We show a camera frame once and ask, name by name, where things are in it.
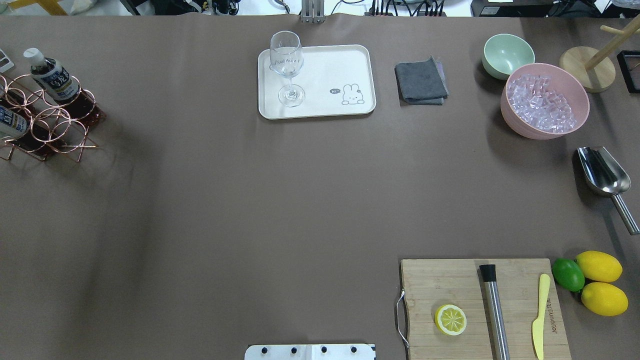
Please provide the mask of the copper wire bottle basket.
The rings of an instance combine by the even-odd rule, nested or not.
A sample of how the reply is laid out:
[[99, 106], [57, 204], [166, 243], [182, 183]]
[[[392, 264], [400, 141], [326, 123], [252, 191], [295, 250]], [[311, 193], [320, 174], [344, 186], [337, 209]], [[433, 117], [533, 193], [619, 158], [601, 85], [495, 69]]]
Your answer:
[[22, 153], [40, 162], [60, 155], [78, 163], [87, 151], [98, 150], [99, 145], [90, 132], [106, 114], [98, 107], [94, 94], [88, 89], [80, 89], [80, 94], [91, 107], [87, 116], [73, 117], [64, 105], [55, 103], [43, 89], [23, 84], [23, 80], [29, 79], [27, 74], [14, 79], [1, 75], [4, 108], [27, 120], [25, 133], [1, 135], [1, 160], [9, 162], [14, 153]]

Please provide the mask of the tea bottle picked up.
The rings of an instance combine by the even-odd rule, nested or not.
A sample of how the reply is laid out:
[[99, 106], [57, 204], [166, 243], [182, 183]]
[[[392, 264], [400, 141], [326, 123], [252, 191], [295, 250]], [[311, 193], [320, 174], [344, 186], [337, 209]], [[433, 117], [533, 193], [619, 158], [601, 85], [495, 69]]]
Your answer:
[[0, 106], [0, 137], [3, 141], [16, 141], [29, 130], [30, 122], [17, 112]]

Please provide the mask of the tea bottle middle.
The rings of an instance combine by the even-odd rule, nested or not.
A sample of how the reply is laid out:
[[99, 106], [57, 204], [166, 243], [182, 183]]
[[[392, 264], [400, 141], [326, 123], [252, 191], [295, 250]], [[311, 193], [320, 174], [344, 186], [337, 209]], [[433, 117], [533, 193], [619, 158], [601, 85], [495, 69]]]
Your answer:
[[73, 119], [85, 126], [98, 123], [101, 110], [95, 100], [85, 93], [82, 85], [62, 64], [45, 55], [35, 47], [23, 51], [23, 57], [30, 64], [30, 77], [62, 106]]

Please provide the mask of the clear wine glass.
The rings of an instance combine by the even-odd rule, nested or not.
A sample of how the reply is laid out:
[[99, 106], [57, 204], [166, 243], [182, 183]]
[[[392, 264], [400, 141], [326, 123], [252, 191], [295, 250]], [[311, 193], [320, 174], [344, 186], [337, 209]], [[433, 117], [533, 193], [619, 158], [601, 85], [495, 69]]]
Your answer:
[[304, 89], [293, 83], [304, 66], [304, 53], [300, 37], [290, 30], [272, 35], [269, 49], [270, 70], [288, 80], [278, 92], [279, 102], [286, 107], [297, 107], [305, 98]]

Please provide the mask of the grey folded cloth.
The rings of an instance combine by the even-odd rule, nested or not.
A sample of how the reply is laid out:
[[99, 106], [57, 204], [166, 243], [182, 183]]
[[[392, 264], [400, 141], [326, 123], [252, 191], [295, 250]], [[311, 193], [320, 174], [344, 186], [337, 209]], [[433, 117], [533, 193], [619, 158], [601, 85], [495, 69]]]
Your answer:
[[398, 63], [394, 71], [401, 98], [409, 105], [442, 106], [450, 95], [439, 58]]

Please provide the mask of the bamboo cutting board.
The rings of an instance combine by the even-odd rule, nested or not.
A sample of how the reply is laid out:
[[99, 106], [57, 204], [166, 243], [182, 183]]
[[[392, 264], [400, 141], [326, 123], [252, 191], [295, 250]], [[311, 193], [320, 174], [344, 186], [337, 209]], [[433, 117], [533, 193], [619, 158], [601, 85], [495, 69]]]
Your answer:
[[[494, 264], [512, 360], [535, 360], [531, 326], [538, 317], [538, 285], [551, 275], [549, 259], [403, 259], [400, 263], [410, 360], [494, 360], [488, 297], [480, 265]], [[464, 310], [468, 324], [456, 336], [435, 325], [443, 305]]]

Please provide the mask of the half lemon slice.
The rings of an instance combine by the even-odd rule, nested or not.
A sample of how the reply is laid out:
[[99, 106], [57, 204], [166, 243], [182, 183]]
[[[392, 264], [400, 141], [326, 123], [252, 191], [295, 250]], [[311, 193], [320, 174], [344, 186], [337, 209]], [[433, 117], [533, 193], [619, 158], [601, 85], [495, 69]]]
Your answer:
[[444, 304], [436, 310], [434, 324], [443, 334], [456, 337], [466, 330], [467, 316], [457, 305]]

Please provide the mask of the steel muddler black tip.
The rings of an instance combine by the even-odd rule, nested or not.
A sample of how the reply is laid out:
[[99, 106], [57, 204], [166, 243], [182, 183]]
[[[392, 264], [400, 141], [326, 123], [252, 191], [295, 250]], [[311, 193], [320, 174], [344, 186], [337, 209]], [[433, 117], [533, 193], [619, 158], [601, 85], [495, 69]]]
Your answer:
[[505, 319], [503, 317], [501, 299], [499, 296], [496, 265], [481, 264], [478, 269], [487, 295], [494, 354], [497, 360], [510, 360], [511, 356], [506, 336]]

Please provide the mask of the pink bowl of ice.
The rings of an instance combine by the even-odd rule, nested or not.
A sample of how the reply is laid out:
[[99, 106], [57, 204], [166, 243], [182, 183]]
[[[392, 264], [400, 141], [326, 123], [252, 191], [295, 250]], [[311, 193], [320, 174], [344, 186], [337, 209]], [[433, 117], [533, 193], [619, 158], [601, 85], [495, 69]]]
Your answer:
[[510, 129], [521, 136], [549, 140], [578, 130], [590, 114], [590, 101], [567, 71], [530, 63], [508, 77], [500, 111]]

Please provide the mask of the green lime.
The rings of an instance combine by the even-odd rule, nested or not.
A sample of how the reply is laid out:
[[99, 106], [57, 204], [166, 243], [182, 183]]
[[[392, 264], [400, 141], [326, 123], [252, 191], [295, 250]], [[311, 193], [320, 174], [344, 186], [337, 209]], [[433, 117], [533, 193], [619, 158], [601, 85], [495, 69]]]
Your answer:
[[585, 287], [585, 274], [574, 260], [557, 258], [551, 265], [551, 273], [555, 282], [570, 292], [580, 292]]

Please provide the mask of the steel ice scoop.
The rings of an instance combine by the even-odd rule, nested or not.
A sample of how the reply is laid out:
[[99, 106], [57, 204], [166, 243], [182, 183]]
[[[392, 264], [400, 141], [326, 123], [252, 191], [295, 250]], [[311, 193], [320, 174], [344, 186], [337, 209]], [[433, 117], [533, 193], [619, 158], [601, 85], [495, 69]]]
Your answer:
[[631, 178], [605, 146], [579, 146], [578, 158], [587, 185], [602, 198], [610, 198], [630, 235], [640, 233], [639, 226], [622, 193], [631, 187]]

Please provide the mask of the yellow lemon far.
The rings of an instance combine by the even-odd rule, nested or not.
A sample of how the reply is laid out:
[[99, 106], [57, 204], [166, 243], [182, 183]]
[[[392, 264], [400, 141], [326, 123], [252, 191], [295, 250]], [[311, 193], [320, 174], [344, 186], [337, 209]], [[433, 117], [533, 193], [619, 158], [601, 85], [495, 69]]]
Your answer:
[[604, 283], [617, 281], [622, 273], [621, 262], [603, 251], [588, 250], [574, 258], [585, 278]]

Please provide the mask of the yellow lemon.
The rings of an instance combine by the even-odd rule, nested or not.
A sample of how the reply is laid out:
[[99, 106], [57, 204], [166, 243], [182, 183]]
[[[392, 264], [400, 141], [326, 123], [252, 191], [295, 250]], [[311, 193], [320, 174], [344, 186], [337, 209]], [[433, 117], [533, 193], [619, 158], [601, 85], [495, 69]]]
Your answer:
[[580, 299], [588, 310], [605, 317], [621, 315], [629, 307], [626, 293], [619, 287], [605, 282], [586, 284]]
[[585, 278], [604, 283], [617, 281], [622, 273], [621, 262], [603, 251], [588, 250], [574, 258]]

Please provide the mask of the yellow lemon near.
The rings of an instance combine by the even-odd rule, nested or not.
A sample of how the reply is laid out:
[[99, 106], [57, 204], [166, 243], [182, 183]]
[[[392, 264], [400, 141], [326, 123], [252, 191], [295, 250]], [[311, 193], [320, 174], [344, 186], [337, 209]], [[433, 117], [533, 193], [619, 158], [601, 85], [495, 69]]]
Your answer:
[[586, 284], [580, 299], [588, 310], [605, 317], [621, 315], [629, 307], [626, 293], [619, 287], [605, 282]]

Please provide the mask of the aluminium frame post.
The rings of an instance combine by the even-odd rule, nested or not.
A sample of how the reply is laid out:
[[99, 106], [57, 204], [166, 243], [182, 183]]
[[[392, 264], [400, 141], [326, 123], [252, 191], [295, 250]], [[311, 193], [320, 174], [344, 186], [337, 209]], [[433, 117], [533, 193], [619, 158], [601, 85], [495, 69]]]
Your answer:
[[305, 24], [322, 24], [326, 21], [324, 0], [302, 0], [300, 21]]

